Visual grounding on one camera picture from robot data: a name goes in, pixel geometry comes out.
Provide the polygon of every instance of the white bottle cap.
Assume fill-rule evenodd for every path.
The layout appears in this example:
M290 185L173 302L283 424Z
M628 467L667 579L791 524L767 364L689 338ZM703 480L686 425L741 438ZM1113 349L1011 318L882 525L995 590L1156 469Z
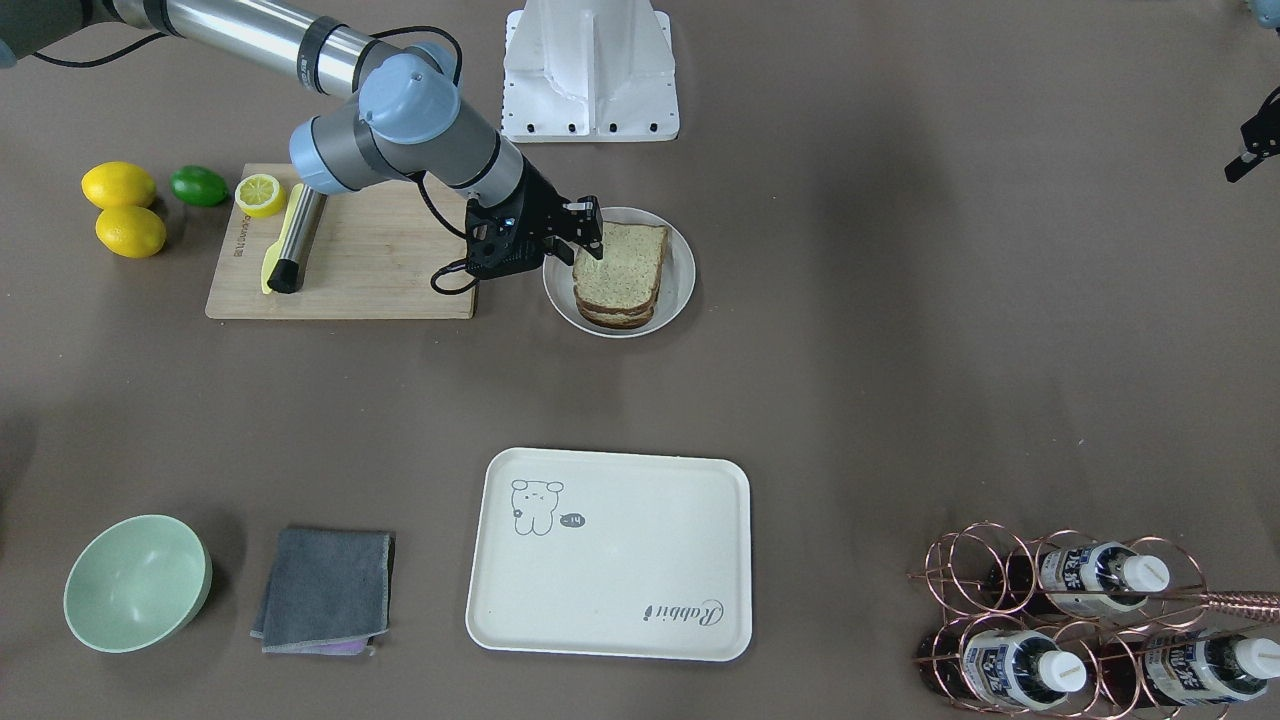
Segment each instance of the white bottle cap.
M1248 638L1235 643L1240 670L1261 680L1280 678L1280 643L1267 638Z
M1084 662L1070 652L1051 650L1041 656L1036 667L1041 682L1051 691L1074 693L1084 687Z
M1120 579L1134 592L1161 592L1169 587L1169 565L1155 555L1134 555L1120 564Z

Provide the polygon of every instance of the bread slice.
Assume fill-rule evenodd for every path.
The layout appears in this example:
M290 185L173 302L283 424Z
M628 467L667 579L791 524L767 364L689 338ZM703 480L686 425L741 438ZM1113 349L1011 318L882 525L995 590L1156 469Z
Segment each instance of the bread slice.
M667 255L667 228L604 223L604 259L580 252L573 297L588 320L631 329L653 319Z

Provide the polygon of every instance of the brown tabletop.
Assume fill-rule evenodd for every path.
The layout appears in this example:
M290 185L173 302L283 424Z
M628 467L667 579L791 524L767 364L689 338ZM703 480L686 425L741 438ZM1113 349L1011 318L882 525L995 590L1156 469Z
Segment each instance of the brown tabletop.
M498 119L517 4L305 5L454 31L466 96ZM692 246L692 301L630 341L571 327L538 273L484 283L471 320L210 320L230 206L163 190L169 246L125 260L93 237L81 174L238 177L334 101L182 40L0 72L0 716L957 717L908 662L937 611L906 573L983 519L1162 534L1215 587L1280 589L1280 161L1222 178L1280 83L1272 32L1231 0L658 9L678 140L524 147L561 192ZM737 462L746 653L477 647L480 493L516 446ZM214 589L168 642L100 655L67 629L63 583L145 512L201 534ZM291 524L396 533L374 656L250 639Z

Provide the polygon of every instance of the gray towel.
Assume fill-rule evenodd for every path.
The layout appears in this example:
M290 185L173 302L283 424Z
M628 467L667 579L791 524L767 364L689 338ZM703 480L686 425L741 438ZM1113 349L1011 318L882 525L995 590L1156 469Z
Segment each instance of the gray towel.
M389 533L288 528L250 635L262 652L356 655L387 632Z

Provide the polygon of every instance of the mint green bowl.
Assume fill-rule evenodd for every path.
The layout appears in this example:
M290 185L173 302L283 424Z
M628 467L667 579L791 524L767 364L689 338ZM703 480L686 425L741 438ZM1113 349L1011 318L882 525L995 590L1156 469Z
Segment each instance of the mint green bowl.
M132 652L178 632L212 579L209 551L182 520L138 515L88 543L63 593L67 626L100 652Z

